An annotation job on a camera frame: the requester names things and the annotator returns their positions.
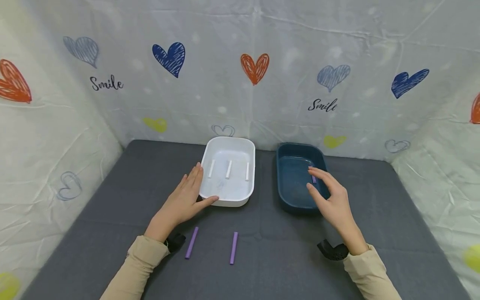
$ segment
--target gray table surface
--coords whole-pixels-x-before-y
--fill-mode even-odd
[[[137,235],[205,146],[132,142],[81,212],[23,299],[99,299]],[[152,274],[143,299],[363,299],[342,262],[316,244],[340,237],[321,217],[292,216],[278,203],[275,153],[257,151],[255,190],[240,208],[209,207],[176,231],[187,237]],[[348,190],[352,213],[403,300],[469,299],[392,167],[326,157]],[[200,228],[190,260],[184,256]],[[234,265],[233,232],[239,232]]]

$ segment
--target purple stick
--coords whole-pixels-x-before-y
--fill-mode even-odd
[[[197,237],[198,227],[195,227],[193,231],[192,239],[190,240],[190,245],[188,245],[187,255],[185,255],[185,259],[190,259],[190,254],[192,253],[193,244],[195,243],[195,238]]]
[[[237,240],[239,238],[239,233],[233,233],[233,243],[232,243],[232,254],[230,255],[230,264],[233,264],[235,261],[235,251],[237,250]]]

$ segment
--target beige sleeve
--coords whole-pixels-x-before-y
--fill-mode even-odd
[[[100,300],[140,300],[153,269],[168,254],[163,243],[138,236]]]
[[[345,271],[355,282],[365,300],[401,300],[377,250],[368,245],[369,251],[361,255],[348,255],[343,261]]]

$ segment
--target white stick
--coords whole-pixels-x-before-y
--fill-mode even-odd
[[[228,164],[227,175],[225,176],[226,179],[230,179],[230,171],[232,170],[232,161]]]
[[[248,181],[248,179],[249,179],[249,178],[248,178],[249,170],[250,170],[250,163],[247,163],[247,173],[246,173],[246,175],[245,175],[245,181]]]
[[[210,171],[208,172],[208,177],[212,177],[212,172],[213,172],[213,166],[215,165],[215,160],[212,159],[212,164],[210,165]]]

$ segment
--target red heart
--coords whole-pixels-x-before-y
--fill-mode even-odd
[[[480,124],[480,94],[478,94],[473,101],[470,122],[473,124]]]
[[[0,60],[0,97],[16,102],[30,103],[32,94],[27,82],[15,65],[8,60]]]
[[[270,57],[268,54],[264,53],[258,57],[257,63],[255,64],[250,55],[242,54],[240,56],[240,62],[245,74],[247,74],[248,78],[250,78],[250,81],[253,83],[253,85],[256,85],[267,72]]]

